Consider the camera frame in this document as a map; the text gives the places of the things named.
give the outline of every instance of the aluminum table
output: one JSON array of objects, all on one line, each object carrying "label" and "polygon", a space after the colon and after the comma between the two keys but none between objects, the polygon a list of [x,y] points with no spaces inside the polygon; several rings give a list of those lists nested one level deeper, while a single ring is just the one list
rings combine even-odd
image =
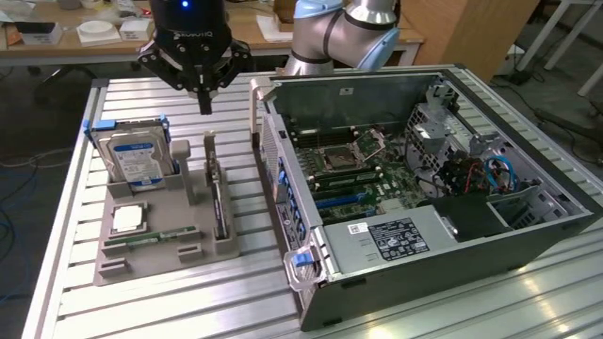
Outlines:
[{"label": "aluminum table", "polygon": [[[445,67],[603,203],[597,178],[470,72]],[[192,168],[202,166],[202,132],[216,131],[242,254],[229,261],[94,287],[108,174],[80,134],[24,338],[591,338],[603,333],[601,222],[517,270],[333,327],[300,332],[249,143],[253,76],[240,75],[222,90],[210,116],[198,115],[196,101],[157,78],[94,82],[84,118],[128,120],[166,114],[173,139],[190,142]],[[468,102],[460,102],[460,114],[477,131],[492,128]]]}]

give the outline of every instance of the white sticker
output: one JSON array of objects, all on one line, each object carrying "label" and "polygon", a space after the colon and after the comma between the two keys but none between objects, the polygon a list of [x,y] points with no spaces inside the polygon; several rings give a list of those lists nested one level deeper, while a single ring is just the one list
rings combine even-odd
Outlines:
[{"label": "white sticker", "polygon": [[368,231],[368,224],[365,222],[360,222],[358,224],[348,225],[349,234],[356,234]]},{"label": "white sticker", "polygon": [[146,186],[161,181],[158,161],[152,159],[152,143],[118,145],[113,148],[125,181],[133,186]]}]

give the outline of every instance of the blue cable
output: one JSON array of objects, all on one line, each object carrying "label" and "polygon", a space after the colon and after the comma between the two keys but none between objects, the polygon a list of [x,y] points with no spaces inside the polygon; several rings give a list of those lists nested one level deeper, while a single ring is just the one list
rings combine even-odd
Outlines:
[{"label": "blue cable", "polygon": [[517,191],[517,189],[519,189],[517,176],[515,175],[515,171],[512,169],[511,162],[508,161],[508,159],[505,157],[503,157],[500,155],[494,155],[494,156],[489,157],[488,159],[485,159],[485,161],[482,162],[482,170],[485,172],[485,178],[488,178],[488,181],[492,184],[492,186],[494,188],[497,188],[498,184],[496,184],[496,180],[493,179],[490,169],[489,169],[489,162],[493,160],[497,160],[505,164],[505,166],[508,168],[508,175],[511,176],[511,182],[512,182],[512,186],[513,186],[512,188],[513,188],[513,191]]},{"label": "blue cable", "polygon": [[0,299],[0,306],[1,303],[10,298],[17,292],[18,290],[22,288],[22,286],[29,283],[30,280],[30,267],[29,267],[29,259],[26,257],[26,251],[24,248],[24,244],[21,243],[21,237],[18,236],[14,228],[10,225],[6,225],[4,223],[0,223],[0,226],[5,227],[8,230],[10,230],[14,233],[14,242],[17,243],[17,247],[21,249],[21,255],[22,255],[22,259],[25,261],[25,277],[21,281],[21,283],[13,288],[13,290]]}]

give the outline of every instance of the blue latch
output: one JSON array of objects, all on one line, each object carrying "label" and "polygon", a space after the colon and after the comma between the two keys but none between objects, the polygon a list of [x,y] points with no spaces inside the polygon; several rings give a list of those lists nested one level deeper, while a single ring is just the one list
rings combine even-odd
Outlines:
[{"label": "blue latch", "polygon": [[284,180],[286,179],[286,174],[284,171],[280,171],[278,173],[278,184],[284,184]]},{"label": "blue latch", "polygon": [[93,130],[96,131],[110,131],[114,129],[117,122],[114,120],[98,120],[96,121]]},{"label": "blue latch", "polygon": [[313,264],[312,254],[304,252],[293,256],[293,266],[302,267]]}]

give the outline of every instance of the hard drive label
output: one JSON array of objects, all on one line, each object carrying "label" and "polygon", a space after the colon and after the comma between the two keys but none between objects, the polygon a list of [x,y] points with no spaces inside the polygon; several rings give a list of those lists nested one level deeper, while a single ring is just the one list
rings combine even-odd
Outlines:
[{"label": "hard drive label", "polygon": [[161,181],[161,168],[152,159],[152,143],[118,145],[113,148],[126,182],[134,186],[146,186]]}]

